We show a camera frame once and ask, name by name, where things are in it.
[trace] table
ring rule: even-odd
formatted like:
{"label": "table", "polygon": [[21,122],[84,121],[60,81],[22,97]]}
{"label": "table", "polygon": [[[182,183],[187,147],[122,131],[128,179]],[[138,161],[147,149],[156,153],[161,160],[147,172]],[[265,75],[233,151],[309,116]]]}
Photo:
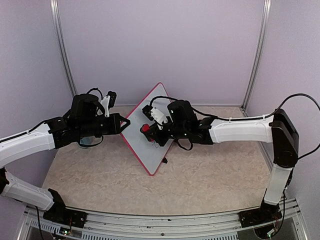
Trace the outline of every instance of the table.
{"label": "table", "polygon": [[[114,107],[126,116],[132,106]],[[198,106],[220,117],[242,117],[238,107]],[[70,207],[133,215],[194,215],[259,206],[270,171],[256,142],[174,143],[155,176],[148,176],[120,135],[82,149],[58,150],[43,187]]]}

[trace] robotic arm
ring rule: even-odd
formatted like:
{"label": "robotic arm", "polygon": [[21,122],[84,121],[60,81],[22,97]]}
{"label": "robotic arm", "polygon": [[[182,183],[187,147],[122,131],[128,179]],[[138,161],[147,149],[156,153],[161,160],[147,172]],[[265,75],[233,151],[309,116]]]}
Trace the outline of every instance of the robotic arm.
{"label": "robotic arm", "polygon": [[114,106],[116,97],[117,94],[112,91],[109,91],[101,101],[97,96],[89,93],[76,95],[71,109],[63,117],[45,120],[30,130],[1,138],[0,194],[39,207],[46,211],[43,217],[48,220],[60,223],[68,220],[70,216],[66,215],[74,213],[70,210],[66,213],[66,206],[58,192],[22,181],[7,172],[5,166],[31,154],[59,149],[74,142],[78,142],[83,147],[97,145],[81,144],[80,140],[85,137],[94,136],[101,138],[102,141],[105,135],[120,134],[129,126],[130,121],[119,113],[109,114],[109,109]]}
{"label": "robotic arm", "polygon": [[[176,100],[167,106],[170,117],[164,117],[162,112],[152,107],[152,102],[142,112],[155,123],[143,125],[140,131],[150,142],[155,141],[161,147],[169,139],[174,139],[185,150],[191,150],[193,144],[213,145],[227,141],[273,143],[271,179],[261,206],[241,212],[240,221],[242,227],[248,227],[282,217],[279,202],[298,162],[299,146],[298,132],[283,109],[269,115],[226,119],[199,112],[188,101]],[[198,119],[195,112],[207,117]],[[182,147],[180,139],[188,139],[190,148]]]}

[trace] wall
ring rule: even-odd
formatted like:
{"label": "wall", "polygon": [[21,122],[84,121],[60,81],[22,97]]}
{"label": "wall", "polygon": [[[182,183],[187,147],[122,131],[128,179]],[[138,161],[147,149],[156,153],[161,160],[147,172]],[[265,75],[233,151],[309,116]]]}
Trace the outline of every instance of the wall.
{"label": "wall", "polygon": [[137,104],[158,82],[193,104],[242,104],[263,0],[68,0],[59,12],[79,92]]}
{"label": "wall", "polygon": [[[320,2],[272,1],[265,45],[249,115],[272,112],[293,93],[306,93],[320,102]],[[300,136],[299,155],[320,141],[320,113],[303,97],[283,107]],[[272,146],[268,146],[272,155]],[[288,193],[296,197],[311,239],[320,239],[320,151],[298,162]]]}
{"label": "wall", "polygon": [[[50,1],[0,3],[0,138],[61,116],[71,105],[60,59]],[[7,166],[17,177],[41,186],[55,151]],[[0,196],[0,238],[17,238],[25,206]]]}

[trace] diamond-shaped board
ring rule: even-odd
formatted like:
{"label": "diamond-shaped board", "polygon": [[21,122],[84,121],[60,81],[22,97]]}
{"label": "diamond-shaped board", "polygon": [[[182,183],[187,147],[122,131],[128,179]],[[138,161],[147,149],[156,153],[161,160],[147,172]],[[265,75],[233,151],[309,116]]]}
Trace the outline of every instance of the diamond-shaped board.
{"label": "diamond-shaped board", "polygon": [[[150,104],[150,101],[156,96],[168,96],[167,91],[162,83],[158,83],[142,101],[129,113],[126,117],[130,120],[130,126],[122,132],[122,137],[128,144],[133,154],[142,164],[143,168],[150,176],[153,176],[159,168],[163,158],[166,156],[172,140],[169,140],[165,146],[160,147],[155,142],[149,142],[147,138],[140,132],[140,128],[144,124],[152,125],[155,122],[150,121],[142,112],[142,109]],[[168,111],[169,99],[158,98],[152,106],[158,108],[166,116],[170,116]]]}

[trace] metal frame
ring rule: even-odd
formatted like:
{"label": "metal frame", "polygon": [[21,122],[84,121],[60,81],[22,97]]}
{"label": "metal frame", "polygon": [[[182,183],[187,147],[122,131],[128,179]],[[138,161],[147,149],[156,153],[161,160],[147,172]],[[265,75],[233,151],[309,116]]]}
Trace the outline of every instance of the metal frame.
{"label": "metal frame", "polygon": [[[240,210],[213,214],[182,215],[182,216],[146,216],[103,213],[85,211],[87,220],[84,228],[73,227],[74,236],[68,239],[82,240],[163,240],[163,239],[189,239],[189,240],[234,240],[238,239],[238,232],[252,228],[259,228],[265,223],[254,227],[242,228],[238,213]],[[285,202],[285,219],[293,218],[299,240],[307,240],[305,224],[296,200]],[[43,231],[59,232],[61,227],[67,225],[54,223],[40,218]],[[28,206],[23,215],[23,224],[18,240],[25,240],[30,227],[38,228],[37,212]]]}
{"label": "metal frame", "polygon": [[261,26],[260,26],[258,44],[257,44],[254,62],[253,62],[253,66],[252,66],[252,70],[251,70],[251,74],[250,74],[249,84],[246,89],[246,93],[245,93],[244,100],[242,103],[242,108],[244,110],[248,107],[249,100],[252,95],[254,85],[256,82],[260,59],[261,59],[261,55],[262,55],[262,51],[263,51],[263,47],[264,47],[264,42],[265,42],[265,38],[266,38],[266,33],[267,33],[267,26],[268,26],[269,14],[270,14],[270,9],[271,9],[271,1],[272,0],[264,0],[262,22],[261,22]]}
{"label": "metal frame", "polygon": [[64,36],[63,36],[60,15],[59,15],[58,0],[50,0],[50,3],[51,3],[53,23],[54,23],[56,34],[58,37],[58,44],[59,44],[59,49],[60,49],[60,54],[61,54],[61,58],[64,66],[66,79],[67,79],[71,94],[74,97],[75,95],[77,95],[78,92],[76,89],[74,79],[71,74],[71,69],[70,69],[67,51],[65,47]]}

